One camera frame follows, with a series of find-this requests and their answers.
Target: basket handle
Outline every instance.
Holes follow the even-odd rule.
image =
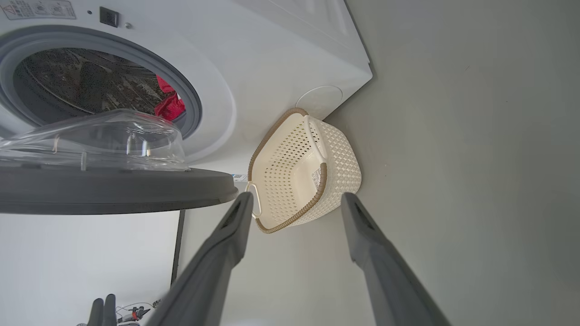
[[[308,137],[308,141],[310,142],[310,147],[312,147],[312,151],[314,152],[314,155],[316,155],[316,157],[318,158],[318,160],[320,160],[322,163],[326,163],[326,151],[325,151],[325,155],[323,155],[320,152],[320,149],[318,148],[318,146],[316,145],[316,142],[314,141],[314,136],[312,135],[312,130],[310,130],[310,124],[313,124],[316,129],[320,130],[320,128],[316,125],[316,123],[314,121],[310,120],[310,116],[309,115],[305,115],[304,116],[304,124],[306,127],[306,136]]]
[[[252,217],[254,219],[257,219],[258,216],[260,216],[262,214],[262,205],[260,204],[260,195],[258,194],[258,187],[256,187],[256,184],[254,184],[254,182],[248,181],[248,184],[246,185],[246,191],[248,191],[250,189],[250,186],[254,186],[254,190],[256,191],[256,199],[258,200],[258,209],[260,210],[260,212],[258,214],[253,212],[252,209]]]

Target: sticker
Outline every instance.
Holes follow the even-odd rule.
[[[248,182],[248,175],[231,175],[234,177],[234,182]]]
[[[73,7],[65,0],[0,0],[9,20],[29,18],[77,19]]]
[[[312,174],[312,183],[314,183],[314,188],[318,188],[320,184],[320,168],[314,171]]]

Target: basket rim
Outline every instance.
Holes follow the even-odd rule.
[[[248,168],[248,183],[252,182],[252,170],[253,170],[254,162],[256,161],[258,155],[260,154],[260,152],[262,151],[262,149],[264,148],[264,146],[266,145],[268,140],[270,140],[270,138],[274,135],[276,130],[278,130],[278,128],[284,123],[284,121],[286,121],[286,119],[288,119],[291,115],[297,114],[297,113],[301,114],[302,116],[308,115],[308,112],[306,112],[306,110],[304,110],[302,108],[298,108],[298,107],[291,108],[290,110],[286,111],[282,115],[282,117],[280,117],[280,119],[278,119],[278,121],[276,121],[276,123],[270,128],[270,130],[268,130],[265,137],[260,142],[260,145],[258,145],[256,151],[254,151],[252,158],[250,159],[250,165]],[[276,231],[282,230],[283,228],[289,226],[290,224],[294,223],[299,218],[301,218],[316,203],[319,202],[320,198],[322,198],[322,195],[324,194],[324,190],[326,189],[327,179],[328,179],[328,166],[326,163],[321,163],[320,164],[320,183],[318,184],[318,188],[316,189],[316,193],[315,193],[314,197],[301,210],[299,210],[296,214],[294,214],[291,218],[287,219],[282,224],[274,226],[271,229],[266,228],[262,224],[260,219],[256,217],[255,218],[256,224],[258,225],[258,228],[260,228],[260,231],[262,231],[264,233],[268,233],[268,234],[274,233]]]

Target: laundry basket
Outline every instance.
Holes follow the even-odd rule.
[[[260,230],[273,233],[315,220],[356,193],[361,171],[345,135],[308,115],[288,110],[270,128],[250,160],[246,191],[254,188]]]

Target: red cloth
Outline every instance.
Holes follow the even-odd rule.
[[[177,98],[177,92],[175,92],[173,87],[159,76],[157,76],[157,83],[161,91],[169,93],[169,96],[155,107],[155,115],[173,121],[185,111],[185,104],[183,104],[183,100]]]

